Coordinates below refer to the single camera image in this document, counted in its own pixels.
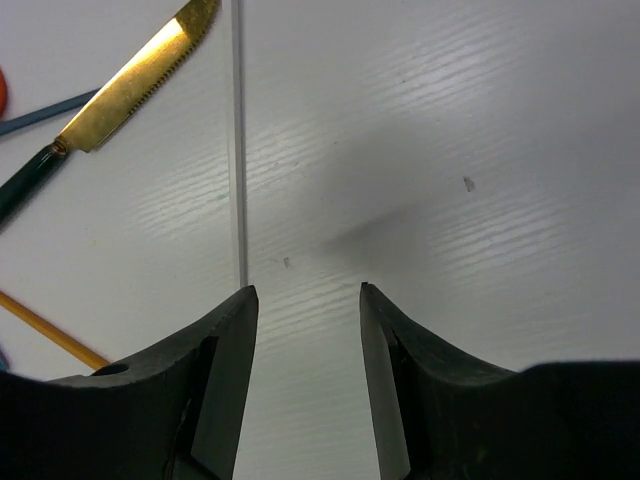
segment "orange object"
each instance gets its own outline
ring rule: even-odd
[[[4,107],[7,106],[7,82],[4,80],[2,70],[0,70],[0,117],[4,112]]]
[[[36,313],[33,313],[27,307],[18,303],[6,293],[0,291],[0,306],[13,313],[20,320],[27,325],[35,328],[38,332],[43,334],[52,342],[58,346],[64,348],[71,355],[76,357],[85,365],[98,370],[99,368],[109,365],[109,361],[102,358],[93,350],[81,344],[71,335],[63,332],[55,325],[47,322],[44,318],[40,317]]]

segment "blue pencil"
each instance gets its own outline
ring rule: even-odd
[[[0,122],[0,137],[7,135],[8,133],[15,132],[21,128],[28,127],[29,125],[33,125],[34,123],[80,108],[91,100],[97,92],[98,90],[92,90],[90,92],[83,93],[82,95],[78,95],[77,97],[69,98],[68,100],[58,102],[54,105],[41,108],[35,112],[27,113],[26,115],[14,118],[13,120]]]

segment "white surface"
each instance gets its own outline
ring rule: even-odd
[[[75,3],[85,2],[65,0]],[[51,15],[68,22],[65,32],[34,28],[30,42],[47,32],[51,51],[0,47],[11,83],[27,82],[24,111],[108,77],[179,1],[126,2],[125,18],[125,2],[86,3],[69,19],[31,0],[0,20],[0,35],[30,28],[33,12],[40,27]],[[504,367],[640,354],[637,1],[244,3],[261,315],[237,479],[376,478],[363,280]],[[68,58],[63,45],[95,56],[113,31],[121,54],[91,62],[86,79],[32,73],[52,52]],[[76,157],[0,236],[0,288],[113,357],[230,291],[227,204],[217,200],[227,185],[222,45],[214,32],[181,80],[96,161]],[[73,55],[71,68],[89,64]],[[0,179],[44,130],[2,141]]]
[[[100,86],[182,3],[3,6],[7,118]],[[0,289],[110,359],[197,320],[234,291],[222,40],[214,29],[125,128],[100,150],[74,154],[0,235]],[[0,181],[67,120],[1,139]],[[17,372],[85,371],[36,349],[38,334],[19,335],[18,322],[0,316],[0,344]]]
[[[640,354],[640,3],[245,5],[238,478],[377,476],[363,280],[505,367]]]

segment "dark speck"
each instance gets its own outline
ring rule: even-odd
[[[464,186],[467,187],[467,192],[471,193],[476,189],[476,184],[471,180],[470,177],[463,177]]]

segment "green knife handle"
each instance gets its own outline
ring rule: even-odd
[[[40,150],[29,162],[0,187],[0,227],[6,225],[18,210],[58,170],[69,151],[58,142]]]

